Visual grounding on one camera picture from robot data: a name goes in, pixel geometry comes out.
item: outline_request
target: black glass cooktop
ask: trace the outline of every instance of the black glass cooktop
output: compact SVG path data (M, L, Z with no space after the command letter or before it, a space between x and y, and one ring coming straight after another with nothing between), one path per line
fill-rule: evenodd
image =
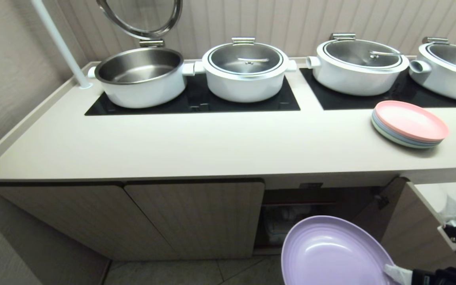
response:
M255 103L234 103L215 96L207 86L204 74L188 76L188 86L177 98L151 108L123 108L112 103L103 93L86 116L179 114L194 112L259 112L300 110L286 78L283 87L274 97Z
M409 76L408 70L401 72L391 89L377 96L352 96L326 88L316 81L313 71L301 68L304 78L313 90L324 110L372 109L381 101L395 100L418 105L423 108L456 107L456 100L438 95L418 85Z

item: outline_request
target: floor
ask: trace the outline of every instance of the floor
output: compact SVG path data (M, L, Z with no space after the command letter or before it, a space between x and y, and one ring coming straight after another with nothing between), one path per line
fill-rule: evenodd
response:
M112 262L104 285L284 285L280 256L243 260Z

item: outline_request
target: lavender plastic plate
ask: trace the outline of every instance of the lavender plastic plate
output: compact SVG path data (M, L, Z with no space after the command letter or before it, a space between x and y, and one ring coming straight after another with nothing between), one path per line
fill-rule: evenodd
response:
M383 272L385 264L394 265L372 236L327 215L296 224L281 255L286 285L396 285Z

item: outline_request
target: beige countertop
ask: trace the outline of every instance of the beige countertop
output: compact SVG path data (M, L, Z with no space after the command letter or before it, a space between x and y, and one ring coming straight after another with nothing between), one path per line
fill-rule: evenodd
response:
M417 171L434 182L435 170L456 169L456 108L429 108L451 135L412 150L377 134L372 110L324 111L300 71L286 78L300 111L87 117L100 83L66 84L21 135L0 142L0 181Z

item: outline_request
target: wooden cabinet door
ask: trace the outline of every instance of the wooden cabinet door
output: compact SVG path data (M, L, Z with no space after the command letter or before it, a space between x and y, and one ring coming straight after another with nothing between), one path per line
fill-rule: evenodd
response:
M0 186L0 195L112 260L178 259L119 186Z
M133 184L125 190L181 258L252 255L262 182Z
M378 240L395 264L429 271L456 267L455 253L437 229L441 218L412 182L398 177L380 198L353 222Z

